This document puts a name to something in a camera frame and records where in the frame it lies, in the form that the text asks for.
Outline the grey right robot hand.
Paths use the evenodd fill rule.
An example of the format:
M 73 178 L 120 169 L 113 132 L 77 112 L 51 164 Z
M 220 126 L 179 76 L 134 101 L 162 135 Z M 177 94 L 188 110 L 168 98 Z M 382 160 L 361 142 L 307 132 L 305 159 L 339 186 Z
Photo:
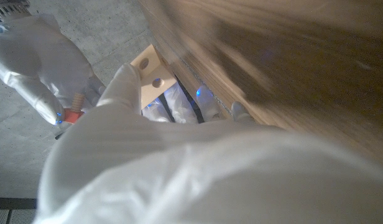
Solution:
M 56 125 L 79 93 L 94 107 L 105 90 L 81 50 L 60 32 L 52 15 L 0 22 L 0 79 L 44 120 Z

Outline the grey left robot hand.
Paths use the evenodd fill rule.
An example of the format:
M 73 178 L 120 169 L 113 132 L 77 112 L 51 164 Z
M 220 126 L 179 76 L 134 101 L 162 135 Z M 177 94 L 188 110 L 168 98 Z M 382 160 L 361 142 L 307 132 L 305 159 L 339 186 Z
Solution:
M 383 165 L 311 135 L 141 114 L 122 65 L 54 144 L 36 223 L 383 223 Z

